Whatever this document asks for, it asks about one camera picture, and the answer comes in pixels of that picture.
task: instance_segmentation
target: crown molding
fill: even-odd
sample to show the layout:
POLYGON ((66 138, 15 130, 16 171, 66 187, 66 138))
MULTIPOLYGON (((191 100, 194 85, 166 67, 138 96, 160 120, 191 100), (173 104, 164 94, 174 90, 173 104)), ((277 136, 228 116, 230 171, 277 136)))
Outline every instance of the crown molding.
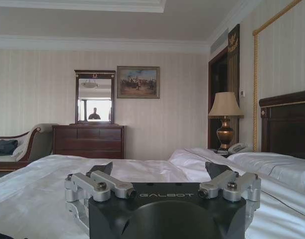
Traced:
POLYGON ((261 2, 262 0, 239 0, 219 26, 212 32, 210 37, 207 39, 207 42, 210 45, 213 44, 226 29, 233 29, 261 2))
POLYGON ((0 6, 93 11, 163 12, 166 0, 0 0, 0 6))
POLYGON ((208 53, 205 41, 0 35, 1 49, 208 53))

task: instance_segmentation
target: gold rope trim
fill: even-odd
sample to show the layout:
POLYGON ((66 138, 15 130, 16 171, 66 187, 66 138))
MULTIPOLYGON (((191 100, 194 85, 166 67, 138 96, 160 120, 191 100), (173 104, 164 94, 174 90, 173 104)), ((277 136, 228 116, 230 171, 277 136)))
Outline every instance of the gold rope trim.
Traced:
POLYGON ((274 15, 273 17, 271 17, 266 23, 264 23, 262 26, 260 26, 257 30, 253 31, 253 35, 257 35, 259 34, 261 31, 263 31, 264 29, 266 29, 269 25, 271 25, 273 22, 275 22, 276 20, 278 20, 281 16, 283 16, 284 14, 286 14, 288 11, 290 11, 295 5, 297 5, 298 3, 300 3, 302 0, 294 0, 293 2, 291 2, 289 5, 287 5, 284 9, 282 9, 281 11, 279 11, 276 15, 274 15))
POLYGON ((284 103, 284 104, 270 105, 270 106, 262 106, 261 108, 271 108, 271 107, 277 107, 277 106, 290 106, 290 105, 298 105, 298 104, 305 104, 305 101, 291 102, 291 103, 284 103))
POLYGON ((253 151, 257 151, 257 113, 258 113, 258 72, 259 72, 259 64, 258 64, 258 49, 259 49, 259 36, 254 36, 254 70, 253 70, 253 151))
POLYGON ((258 113, 258 71, 259 71, 259 36, 258 34, 266 29, 269 25, 271 25, 273 22, 278 20, 281 16, 286 14, 289 10, 291 10, 294 6, 296 6, 299 2, 302 0, 294 0, 290 4, 288 4, 284 9, 279 11, 276 15, 271 17, 266 23, 264 23, 262 26, 260 26, 258 29, 253 31, 253 37, 254 37, 254 64, 253 64, 253 151, 257 151, 257 133, 258 133, 258 122, 257 122, 257 113, 258 113))

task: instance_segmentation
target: wooden mirror frame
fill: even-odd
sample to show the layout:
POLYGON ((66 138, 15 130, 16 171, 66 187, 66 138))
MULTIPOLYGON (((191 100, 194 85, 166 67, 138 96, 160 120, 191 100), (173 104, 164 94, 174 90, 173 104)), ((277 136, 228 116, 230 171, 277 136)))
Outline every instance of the wooden mirror frame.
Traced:
POLYGON ((75 70, 76 79, 76 92, 75 92, 75 124, 114 124, 115 119, 115 95, 114 95, 114 81, 115 81, 116 71, 101 71, 101 70, 75 70), (79 79, 111 79, 112 80, 112 109, 111 109, 111 120, 110 121, 98 121, 98 122, 88 122, 88 121, 78 121, 78 89, 79 89, 79 79))

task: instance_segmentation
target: lamp shade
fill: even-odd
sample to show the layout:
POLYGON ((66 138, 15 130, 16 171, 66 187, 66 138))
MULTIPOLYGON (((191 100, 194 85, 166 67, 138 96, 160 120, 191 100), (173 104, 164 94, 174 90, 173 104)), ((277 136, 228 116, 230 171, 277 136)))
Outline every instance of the lamp shade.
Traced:
POLYGON ((220 92, 216 94, 214 103, 208 116, 243 116, 233 92, 220 92))

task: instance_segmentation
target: mirror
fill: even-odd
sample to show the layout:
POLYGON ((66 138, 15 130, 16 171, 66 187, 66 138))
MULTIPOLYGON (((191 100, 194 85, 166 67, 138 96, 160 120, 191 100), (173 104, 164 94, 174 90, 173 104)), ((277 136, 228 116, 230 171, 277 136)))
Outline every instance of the mirror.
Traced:
POLYGON ((114 123, 115 71, 75 70, 75 123, 114 123))

